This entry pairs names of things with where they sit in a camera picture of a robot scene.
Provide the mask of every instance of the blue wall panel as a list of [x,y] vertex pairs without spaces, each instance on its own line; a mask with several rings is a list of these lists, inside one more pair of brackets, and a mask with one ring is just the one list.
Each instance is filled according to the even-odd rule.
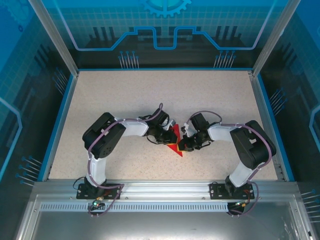
[[12,240],[70,72],[27,0],[0,1],[0,34],[0,238]]
[[44,1],[78,67],[86,69],[130,68],[130,56],[126,63],[121,55],[126,51],[138,55],[140,68],[251,68],[286,3]]
[[261,71],[293,175],[303,193],[320,192],[319,9],[318,0],[301,1]]

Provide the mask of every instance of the black cable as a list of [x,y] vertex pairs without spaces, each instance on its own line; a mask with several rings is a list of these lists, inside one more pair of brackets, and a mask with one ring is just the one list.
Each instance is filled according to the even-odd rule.
[[106,204],[102,202],[102,203],[99,204],[99,206],[94,206],[92,204],[91,206],[89,206],[89,208],[90,208],[90,211],[95,211],[95,210],[101,210],[101,208],[103,208],[104,206],[106,206]]
[[159,143],[157,143],[157,142],[155,142],[155,141],[151,141],[151,140],[148,138],[148,136],[146,136],[146,139],[147,139],[150,143],[152,143],[152,144],[159,145]]
[[80,179],[84,179],[84,178],[85,178],[84,176],[79,177],[77,180],[74,181],[72,187],[73,187],[75,190],[78,190],[77,188],[75,188],[75,184],[76,184]]
[[139,116],[139,118],[142,119],[142,120],[146,120],[146,119],[148,119],[150,117],[151,117],[151,115]]

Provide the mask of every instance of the robotic arm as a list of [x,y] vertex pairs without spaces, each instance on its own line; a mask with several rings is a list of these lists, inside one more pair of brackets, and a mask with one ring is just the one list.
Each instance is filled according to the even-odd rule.
[[110,130],[99,139],[93,146],[91,153],[93,157],[90,163],[90,175],[86,174],[82,192],[87,193],[89,198],[97,198],[105,194],[105,189],[98,187],[106,186],[106,161],[114,150],[121,137],[126,136],[153,136],[156,144],[176,144],[178,137],[171,127],[176,122],[169,115],[158,108],[152,115],[139,117],[137,119],[118,120],[109,112],[105,112],[95,123],[83,134],[84,147],[88,151],[93,142],[111,125]]
[[190,120],[194,129],[190,129],[186,123],[181,128],[184,135],[178,143],[179,150],[186,152],[191,152],[194,149],[200,150],[214,141],[234,143],[240,162],[230,176],[225,179],[224,189],[220,189],[220,191],[227,191],[230,197],[236,194],[237,190],[244,186],[269,159],[265,143],[249,129],[256,131],[267,142],[272,156],[276,154],[275,145],[254,120],[245,124],[249,129],[245,126],[229,126],[220,122],[209,124],[201,113],[191,117]]

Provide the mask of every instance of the blue frame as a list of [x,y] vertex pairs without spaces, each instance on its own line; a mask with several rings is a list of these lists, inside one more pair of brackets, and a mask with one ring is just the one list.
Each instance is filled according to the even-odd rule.
[[287,173],[288,180],[290,182],[294,182],[295,178],[294,178],[294,175],[292,173],[292,170],[291,170],[291,167],[290,167],[290,163],[289,163],[289,160],[288,160],[288,156],[287,156],[287,153],[286,153],[286,150],[285,150],[285,146],[284,146],[284,143],[282,142],[282,139],[281,139],[281,136],[280,136],[280,132],[279,132],[279,129],[278,129],[278,125],[277,125],[277,122],[276,122],[276,118],[275,118],[274,113],[272,111],[272,108],[271,108],[271,105],[270,105],[270,102],[269,102],[269,98],[268,98],[268,95],[267,95],[267,91],[266,91],[264,82],[262,81],[260,73],[258,74],[257,78],[258,78],[259,85],[260,85],[261,91],[262,91],[262,95],[263,95],[263,98],[264,98],[264,101],[265,101],[265,104],[266,104],[266,107],[267,107],[267,110],[268,110],[268,113],[269,113],[269,116],[270,116],[270,119],[271,119],[272,127],[273,127],[274,132],[275,132],[275,137],[276,137],[276,139],[278,141],[279,150],[281,152],[282,159],[283,159],[283,164],[284,164],[284,168],[285,168],[284,170]]
[[212,70],[212,71],[252,71],[250,67],[235,68],[216,68],[216,67],[176,67],[176,68],[79,68],[79,71],[194,71],[194,70]]
[[65,121],[67,118],[68,110],[71,104],[71,99],[75,91],[77,78],[73,75],[70,76],[68,84],[66,86],[63,99],[59,108],[58,115],[55,120],[55,124],[52,130],[52,134],[48,143],[48,147],[46,148],[46,152],[44,155],[44,159],[42,162],[42,166],[38,175],[38,181],[45,181],[49,174],[51,165],[54,161],[56,151],[58,148],[59,140],[61,137],[62,130],[65,125]]

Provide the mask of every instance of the red triangular object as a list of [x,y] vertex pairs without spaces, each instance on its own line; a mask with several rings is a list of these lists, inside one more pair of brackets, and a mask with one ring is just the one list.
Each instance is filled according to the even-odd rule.
[[173,127],[173,132],[174,134],[177,136],[177,142],[176,143],[173,143],[173,144],[167,144],[167,146],[169,148],[171,148],[173,151],[175,151],[177,154],[179,154],[181,157],[183,157],[182,155],[182,151],[179,151],[178,150],[178,143],[180,142],[180,131],[179,131],[179,125],[178,124],[175,124]]

